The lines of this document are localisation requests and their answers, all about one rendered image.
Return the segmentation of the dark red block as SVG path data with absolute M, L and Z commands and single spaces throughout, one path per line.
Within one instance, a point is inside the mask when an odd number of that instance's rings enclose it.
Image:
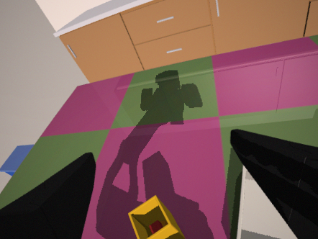
M 153 224 L 149 225 L 152 235 L 159 231 L 163 226 L 159 220 L 156 220 Z

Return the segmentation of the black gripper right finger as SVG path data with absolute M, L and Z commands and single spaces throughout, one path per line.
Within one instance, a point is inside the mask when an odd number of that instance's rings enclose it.
M 318 147 L 239 129 L 230 142 L 297 239 L 318 239 Z

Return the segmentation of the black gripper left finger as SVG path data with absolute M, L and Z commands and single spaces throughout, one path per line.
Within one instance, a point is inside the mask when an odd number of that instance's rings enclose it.
M 94 188 L 92 152 L 0 209 L 0 239 L 81 239 Z

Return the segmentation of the orange block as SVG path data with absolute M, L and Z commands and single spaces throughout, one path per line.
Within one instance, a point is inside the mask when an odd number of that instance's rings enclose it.
M 164 221 L 160 221 L 162 226 L 165 227 L 168 223 L 164 220 Z

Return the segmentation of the white shallow tray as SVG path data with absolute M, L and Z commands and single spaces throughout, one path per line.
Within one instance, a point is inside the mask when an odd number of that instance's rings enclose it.
M 297 239 L 244 165 L 236 239 Z

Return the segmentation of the dark yellow square cup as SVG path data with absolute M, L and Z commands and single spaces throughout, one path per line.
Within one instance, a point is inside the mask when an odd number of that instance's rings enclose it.
M 186 239 L 172 213 L 155 195 L 128 213 L 137 239 Z M 156 220 L 168 224 L 152 235 L 149 225 Z

